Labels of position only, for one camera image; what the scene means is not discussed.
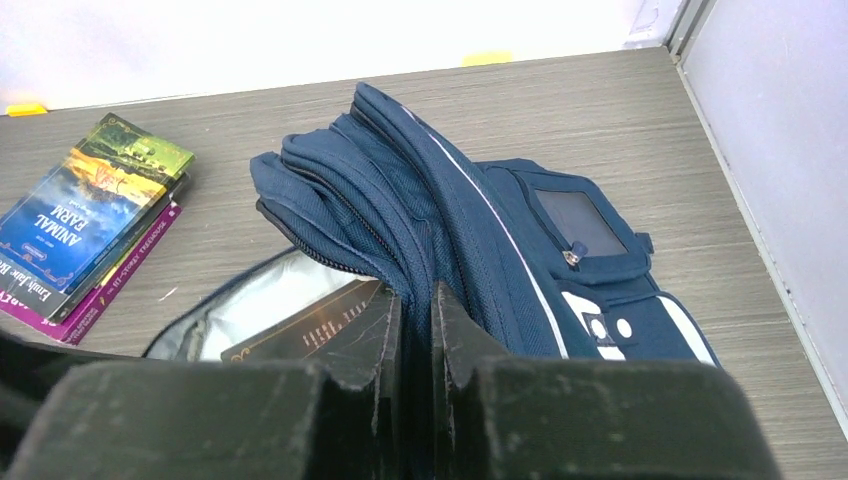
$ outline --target backpack front pocket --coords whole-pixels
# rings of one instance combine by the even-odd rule
[[[482,168],[505,196],[512,197],[508,203],[513,214],[536,230],[537,242],[548,244],[539,247],[550,253],[548,267],[554,277],[597,285],[631,280],[650,270],[647,237],[630,229],[591,180],[550,172],[527,160]]]

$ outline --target zipper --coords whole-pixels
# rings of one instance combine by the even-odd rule
[[[316,175],[315,173],[310,172],[309,170],[305,170],[303,168],[295,167],[295,166],[289,165],[289,164],[285,164],[285,166],[286,166],[286,168],[288,168],[289,170],[291,170],[295,173],[299,173],[300,175],[303,175],[304,177],[307,177],[314,182],[320,183],[322,186],[324,186],[325,188],[327,188],[328,190],[333,192],[333,195],[335,195],[336,198],[341,200],[341,202],[347,207],[347,209],[350,210],[351,213],[353,213],[353,216],[356,217],[357,220],[359,220],[359,223],[361,223],[362,226],[365,227],[366,230],[368,230],[368,233],[370,233],[371,236],[374,237],[374,240],[377,240],[377,243],[379,243],[380,246],[383,247],[383,250],[385,250],[386,253],[388,253],[389,256],[392,257],[392,260],[394,260],[395,264],[398,264],[398,265],[400,264],[397,257],[395,256],[395,254],[392,253],[391,249],[389,249],[389,244],[385,240],[383,240],[383,237],[381,237],[380,234],[377,233],[376,230],[374,230],[374,227],[372,227],[368,222],[365,221],[365,218],[362,216],[362,214],[359,213],[359,211],[356,208],[354,208],[354,206],[350,203],[350,201],[348,201],[348,199],[346,197],[344,197],[338,191],[338,189],[336,189],[335,186],[331,185],[329,182],[327,182],[326,180],[324,180],[320,176]]]
[[[279,218],[277,218],[274,214],[272,214],[268,210],[268,207],[266,207],[265,204],[262,203],[262,200],[256,201],[256,210],[258,210],[259,213],[261,213],[262,216],[265,217],[266,220],[271,222],[272,225],[277,227],[277,230],[282,232],[283,236],[285,236],[287,239],[289,239],[290,242],[292,242],[292,245],[297,247],[298,250],[300,250],[301,252],[306,254],[306,256],[311,258],[312,260],[320,263],[321,265],[324,265],[325,267],[330,267],[334,270],[340,270],[342,272],[352,273],[354,275],[359,275],[359,276],[364,276],[364,277],[370,277],[371,276],[371,274],[369,274],[367,272],[363,272],[361,270],[351,268],[351,267],[348,267],[347,265],[342,265],[339,262],[330,260],[329,258],[327,258],[327,257],[321,255],[320,253],[318,253],[317,251],[315,251],[315,249],[313,249],[312,247],[307,245],[303,240],[300,239],[300,237],[295,235],[294,232],[292,232],[289,229],[289,227],[286,226],[285,223],[280,221]]]
[[[422,122],[417,120],[415,118],[414,114],[412,112],[410,112],[409,110],[407,110],[402,105],[401,105],[401,108],[413,120],[415,120],[416,122],[419,123],[419,126],[422,127],[422,131],[425,134],[427,134],[430,137],[430,139],[439,147],[439,149],[442,151],[442,153],[445,155],[445,157],[449,160],[450,164],[452,164],[454,166],[454,168],[456,168],[456,170],[460,174],[462,174],[462,176],[465,177],[466,181],[477,192],[477,194],[480,196],[480,198],[483,199],[483,201],[486,203],[486,206],[489,208],[489,211],[492,212],[492,215],[495,217],[495,219],[497,220],[501,229],[503,230],[506,238],[509,240],[510,244],[512,245],[512,248],[515,251],[516,255],[518,255],[519,259],[521,260],[521,264],[524,267],[524,272],[527,274],[527,278],[530,280],[530,283],[533,286],[533,290],[534,290],[534,293],[536,294],[536,298],[539,300],[539,304],[541,305],[542,309],[545,311],[545,317],[547,317],[548,323],[551,326],[551,331],[554,334],[554,339],[556,341],[557,348],[559,349],[560,356],[562,358],[568,358],[568,349],[565,347],[565,342],[563,341],[562,332],[560,331],[559,323],[557,322],[556,316],[554,316],[554,312],[551,309],[551,306],[548,303],[548,300],[547,300],[544,292],[542,292],[541,287],[539,286],[538,282],[536,281],[535,275],[533,275],[533,272],[530,270],[530,266],[527,264],[527,261],[525,260],[524,255],[521,253],[521,250],[518,248],[518,244],[516,243],[516,241],[512,237],[512,235],[509,233],[509,230],[507,230],[506,225],[504,224],[503,220],[501,219],[500,215],[498,214],[495,206],[492,205],[492,203],[489,201],[489,199],[483,193],[481,188],[472,180],[471,176],[462,169],[462,167],[459,165],[459,163],[456,161],[456,159],[453,158],[453,155],[451,155],[451,153],[442,145],[442,143],[435,136],[430,134],[430,132],[428,132],[427,129],[424,128],[423,125],[421,125]]]
[[[421,183],[424,184],[424,188],[427,189],[427,193],[430,194],[430,197],[436,198],[436,196],[433,195],[433,190],[430,188],[430,185],[427,182],[423,181],[424,175],[422,175],[421,169],[418,168],[418,165],[416,165],[415,162],[413,162],[412,159],[409,158],[409,155],[407,155],[406,152],[404,152],[403,149],[401,149],[398,146],[397,142],[395,142],[394,139],[390,135],[383,132],[383,130],[380,127],[378,127],[377,124],[372,122],[371,119],[368,118],[368,116],[365,115],[356,106],[356,103],[350,104],[350,115],[351,115],[351,117],[353,117],[354,120],[359,121],[366,128],[368,128],[369,130],[373,131],[374,133],[379,135],[384,140],[387,140],[389,143],[391,143],[392,146],[394,147],[394,150],[399,155],[401,155],[404,160],[406,160],[406,163],[409,166],[411,166],[415,170],[415,173],[418,175],[418,177],[422,179]],[[452,235],[450,236],[450,239],[451,239],[451,244],[454,247],[453,250],[454,250],[454,252],[456,252],[456,241],[454,240]],[[472,310],[473,304],[471,303],[471,295],[469,294],[468,283],[466,282],[465,269],[464,269],[464,266],[462,265],[462,262],[460,262],[459,259],[457,258],[456,253],[454,253],[454,262],[456,263],[457,270],[459,270],[459,282],[462,284],[462,291],[463,291],[463,296],[465,297],[465,304],[468,305],[469,310]],[[475,318],[473,311],[470,311],[469,313],[470,313],[471,318]]]
[[[565,262],[568,264],[568,267],[574,271],[579,272],[580,267],[578,266],[578,263],[586,255],[586,253],[584,252],[584,250],[586,250],[585,246],[580,242],[574,242],[574,244],[569,245],[568,240],[565,239],[565,244],[563,244],[560,241],[559,237],[554,232],[552,232],[550,228],[548,228],[547,222],[544,221],[539,212],[537,212],[535,208],[530,207],[530,190],[524,180],[522,180],[521,177],[519,177],[515,172],[511,170],[507,171],[515,178],[516,182],[518,183],[518,186],[521,188],[521,193],[524,195],[524,201],[527,202],[528,209],[533,214],[533,217],[536,219],[536,223],[539,224],[539,226],[542,228],[542,231],[545,232],[545,235],[547,235],[550,239],[551,243],[553,243],[554,246],[559,249],[560,253],[562,253],[562,256],[565,259]]]
[[[204,297],[203,300],[201,300],[197,305],[192,307],[191,310],[184,313],[183,315],[180,315],[177,319],[168,323],[165,326],[165,328],[163,328],[162,330],[159,330],[159,333],[156,334],[156,337],[154,337],[153,340],[147,345],[147,348],[144,349],[144,353],[141,354],[141,357],[147,358],[148,355],[150,355],[150,350],[153,348],[153,346],[156,345],[157,343],[159,343],[162,340],[162,337],[165,336],[165,334],[167,334],[168,332],[170,332],[171,329],[174,328],[175,325],[180,324],[180,323],[186,321],[187,318],[190,318],[190,317],[196,315],[199,310],[205,308],[207,305],[209,305],[209,303],[214,302],[215,299],[218,298],[219,295],[221,295],[221,293],[230,290],[230,288],[232,288],[233,285],[240,283],[245,278],[248,278],[251,275],[253,275],[254,273],[256,273],[257,271],[267,267],[269,263],[276,261],[277,259],[279,259],[280,257],[282,257],[284,255],[288,255],[289,253],[291,253],[291,251],[294,248],[296,248],[296,247],[291,247],[291,248],[287,248],[287,249],[283,250],[282,252],[278,253],[277,255],[275,255],[275,256],[273,256],[273,257],[271,257],[271,258],[269,258],[265,261],[263,261],[262,263],[254,265],[250,269],[236,275],[235,277],[228,280],[225,284],[216,288],[215,291],[213,291],[212,293],[210,293],[209,295]],[[185,338],[185,336],[188,335],[189,333],[191,333],[192,331],[196,330],[198,328],[199,323],[200,323],[199,321],[193,322],[193,324],[185,330],[185,332],[183,334],[183,338]]]

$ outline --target white wall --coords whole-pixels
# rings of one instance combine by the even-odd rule
[[[0,0],[0,107],[452,68],[492,50],[523,60],[656,45],[680,2]]]
[[[683,70],[846,429],[848,3],[717,0]]]

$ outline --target animal farm book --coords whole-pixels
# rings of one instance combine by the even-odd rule
[[[132,245],[132,248],[104,276],[103,280],[87,293],[62,323],[51,323],[39,317],[32,310],[22,305],[18,299],[2,290],[0,290],[0,311],[8,313],[53,340],[68,345],[79,345],[80,340],[115,300],[130,277],[133,276],[182,212],[182,208],[176,202],[169,201],[166,203],[166,208],[152,224],[148,225],[142,237]]]
[[[0,218],[0,290],[51,321],[194,155],[108,114]]]

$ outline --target yellow tape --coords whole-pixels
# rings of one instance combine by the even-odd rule
[[[479,65],[492,65],[495,63],[509,63],[512,61],[512,52],[483,52],[468,55],[462,59],[463,67],[476,67]]]
[[[44,113],[47,113],[47,109],[37,103],[24,103],[6,107],[6,115],[10,117],[25,117],[27,115],[41,115]]]

